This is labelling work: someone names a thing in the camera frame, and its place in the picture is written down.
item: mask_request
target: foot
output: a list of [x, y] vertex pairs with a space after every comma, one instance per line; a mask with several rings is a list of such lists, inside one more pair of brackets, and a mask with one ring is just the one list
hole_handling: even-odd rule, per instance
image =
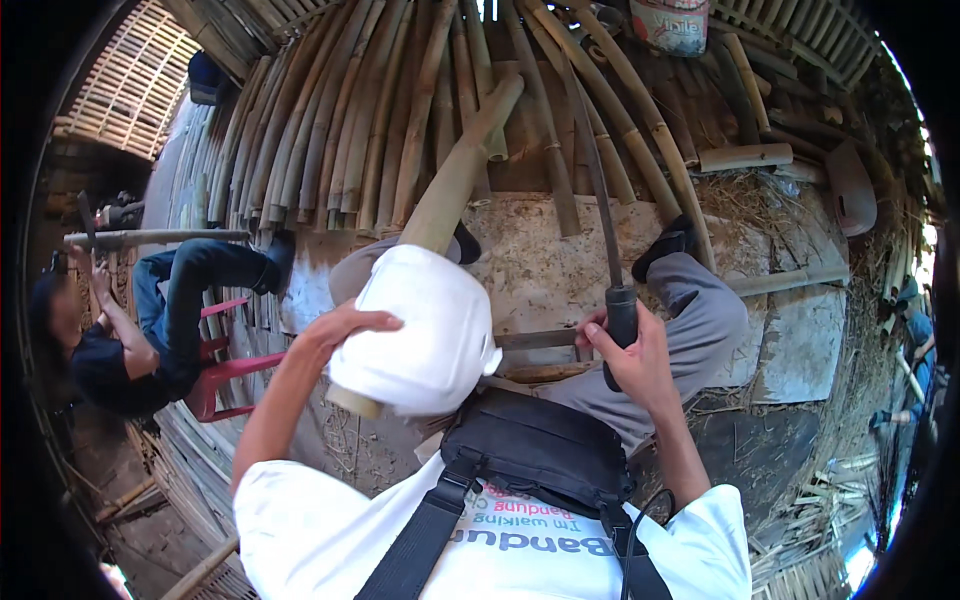
[[634, 276], [634, 281], [639, 283], [647, 282], [647, 271], [650, 265], [658, 258], [663, 258], [674, 252], [691, 252], [697, 244], [697, 233], [693, 228], [693, 222], [686, 215], [680, 215], [674, 219], [660, 237], [657, 238], [647, 252], [640, 255], [640, 258], [634, 262], [630, 270]]
[[472, 265], [480, 258], [482, 252], [480, 242], [467, 230], [463, 221], [457, 222], [457, 228], [453, 230], [453, 239], [460, 244], [460, 262], [457, 264]]
[[891, 413], [888, 411], [876, 411], [874, 415], [870, 417], [870, 428], [877, 429], [880, 427], [881, 423], [890, 422]]
[[281, 229], [274, 233], [274, 240], [267, 249], [267, 271], [264, 273], [264, 289], [271, 294], [279, 294], [290, 277], [297, 253], [297, 242], [293, 231]]

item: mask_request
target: gray pants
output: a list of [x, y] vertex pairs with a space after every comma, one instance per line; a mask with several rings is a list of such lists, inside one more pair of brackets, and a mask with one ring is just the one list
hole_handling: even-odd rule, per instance
[[[330, 273], [334, 302], [339, 305], [359, 294], [373, 262], [395, 244], [396, 238], [381, 240], [334, 267]], [[459, 256], [460, 247], [454, 241], [447, 257], [456, 261]], [[720, 279], [681, 252], [655, 260], [647, 285], [671, 317], [666, 323], [670, 371], [681, 402], [686, 403], [740, 343], [747, 329], [747, 307]], [[626, 394], [612, 392], [601, 367], [539, 387], [533, 394], [600, 419], [620, 434], [627, 456], [647, 445], [654, 433], [650, 415]]]

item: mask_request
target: black shirt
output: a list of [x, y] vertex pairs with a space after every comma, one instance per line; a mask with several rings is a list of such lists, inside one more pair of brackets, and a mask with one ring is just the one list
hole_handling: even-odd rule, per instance
[[84, 332], [70, 362], [81, 396], [116, 415], [148, 417], [170, 402], [167, 387], [152, 373], [130, 380], [123, 344], [99, 323]]

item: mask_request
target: white cloth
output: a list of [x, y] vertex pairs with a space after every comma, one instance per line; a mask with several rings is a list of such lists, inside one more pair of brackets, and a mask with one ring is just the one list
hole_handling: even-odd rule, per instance
[[[443, 469], [438, 452], [370, 500], [300, 463], [253, 465], [233, 501], [247, 577], [268, 599], [353, 598]], [[645, 517], [637, 536], [674, 600], [750, 597], [736, 488], [709, 490], [666, 528]], [[468, 494], [420, 598], [615, 600], [622, 576], [610, 544], [600, 521], [485, 485]]]

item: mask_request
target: black handle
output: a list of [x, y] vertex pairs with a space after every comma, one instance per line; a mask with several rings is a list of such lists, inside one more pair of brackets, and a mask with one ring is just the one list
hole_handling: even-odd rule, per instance
[[[607, 289], [607, 333], [621, 348], [636, 341], [636, 290], [627, 285]], [[603, 379], [614, 392], [622, 392], [610, 367], [603, 364]]]

